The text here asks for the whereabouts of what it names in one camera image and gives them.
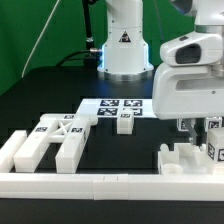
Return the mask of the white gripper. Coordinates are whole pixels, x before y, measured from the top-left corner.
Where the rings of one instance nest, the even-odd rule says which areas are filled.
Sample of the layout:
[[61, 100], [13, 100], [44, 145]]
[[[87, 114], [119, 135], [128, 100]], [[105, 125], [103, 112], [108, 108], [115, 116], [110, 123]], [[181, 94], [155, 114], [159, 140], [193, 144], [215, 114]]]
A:
[[220, 34], [191, 32], [164, 43], [152, 93], [154, 114], [161, 120], [185, 119], [190, 142], [197, 144], [192, 119], [224, 116], [224, 77], [213, 67], [223, 57]]

